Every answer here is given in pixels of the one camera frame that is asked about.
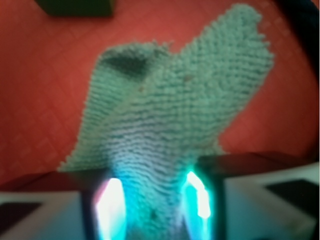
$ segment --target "red tiled floor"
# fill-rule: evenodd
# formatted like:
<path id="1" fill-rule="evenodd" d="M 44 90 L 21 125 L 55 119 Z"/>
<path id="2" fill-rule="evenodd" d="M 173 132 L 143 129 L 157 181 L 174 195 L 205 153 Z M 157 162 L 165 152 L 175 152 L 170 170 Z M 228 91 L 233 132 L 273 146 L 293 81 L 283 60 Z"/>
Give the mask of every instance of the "red tiled floor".
<path id="1" fill-rule="evenodd" d="M 235 0 L 117 0 L 114 17 L 47 16 L 33 0 L 0 8 L 0 182 L 50 171 L 75 144 L 98 55 L 132 41 L 174 41 L 178 52 Z M 224 150 L 305 157 L 318 137 L 319 88 L 272 0 L 245 0 L 275 53 L 274 69 L 220 136 Z"/>

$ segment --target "light blue towel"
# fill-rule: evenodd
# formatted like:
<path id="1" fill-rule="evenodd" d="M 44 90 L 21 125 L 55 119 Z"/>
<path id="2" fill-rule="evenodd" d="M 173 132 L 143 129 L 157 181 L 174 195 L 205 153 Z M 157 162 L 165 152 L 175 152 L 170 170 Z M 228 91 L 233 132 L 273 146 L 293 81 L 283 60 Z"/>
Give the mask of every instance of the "light blue towel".
<path id="1" fill-rule="evenodd" d="M 234 5 L 180 53 L 157 43 L 108 49 L 93 71 L 78 142 L 60 171 L 110 167 L 121 179 L 128 239 L 174 239 L 180 192 L 197 157 L 263 84 L 273 55 L 261 16 Z"/>

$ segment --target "textured fabric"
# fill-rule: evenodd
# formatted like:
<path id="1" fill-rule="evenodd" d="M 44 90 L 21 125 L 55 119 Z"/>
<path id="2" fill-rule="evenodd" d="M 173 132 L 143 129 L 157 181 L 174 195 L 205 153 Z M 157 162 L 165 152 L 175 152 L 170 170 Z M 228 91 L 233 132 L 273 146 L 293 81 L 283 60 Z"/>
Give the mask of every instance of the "textured fabric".
<path id="1" fill-rule="evenodd" d="M 121 179 L 128 239 L 177 239 L 180 191 L 197 157 L 263 84 L 273 56 L 261 16 L 237 4 L 179 54 L 157 43 L 97 61 L 77 145 L 60 171 L 110 167 Z"/>

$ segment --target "dark object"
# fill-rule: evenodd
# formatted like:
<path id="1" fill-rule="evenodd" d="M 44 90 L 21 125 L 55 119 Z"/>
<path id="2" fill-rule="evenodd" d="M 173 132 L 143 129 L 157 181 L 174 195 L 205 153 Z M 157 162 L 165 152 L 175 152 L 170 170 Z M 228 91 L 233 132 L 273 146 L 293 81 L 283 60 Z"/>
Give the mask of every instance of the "dark object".
<path id="1" fill-rule="evenodd" d="M 279 152 L 230 154 L 203 156 L 195 165 L 195 173 L 203 184 L 215 193 L 215 223 L 212 227 L 214 239 L 225 240 L 226 236 L 226 178 L 262 174 L 310 164 L 312 161 L 296 158 Z"/>
<path id="2" fill-rule="evenodd" d="M 0 205 L 0 235 L 41 206 L 38 202 L 9 202 Z"/>
<path id="3" fill-rule="evenodd" d="M 312 217 L 319 217 L 319 186 L 314 183 L 300 179 L 265 187 Z"/>
<path id="4" fill-rule="evenodd" d="M 35 0 L 51 16 L 105 17 L 113 14 L 115 0 Z"/>

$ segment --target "blue light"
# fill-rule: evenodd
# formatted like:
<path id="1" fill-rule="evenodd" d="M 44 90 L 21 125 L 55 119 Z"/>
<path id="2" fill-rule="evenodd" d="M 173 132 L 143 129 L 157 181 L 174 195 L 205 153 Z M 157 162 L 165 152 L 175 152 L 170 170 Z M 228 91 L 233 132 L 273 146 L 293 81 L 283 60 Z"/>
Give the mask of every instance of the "blue light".
<path id="1" fill-rule="evenodd" d="M 122 183 L 111 178 L 95 204 L 100 240 L 121 240 L 126 235 L 126 204 Z"/>
<path id="2" fill-rule="evenodd" d="M 190 171 L 186 176 L 187 182 L 196 189 L 198 216 L 208 219 L 211 215 L 209 194 L 199 177 Z"/>
<path id="3" fill-rule="evenodd" d="M 213 206 L 212 192 L 192 171 L 186 176 L 182 188 L 184 220 L 191 240 L 212 240 Z"/>

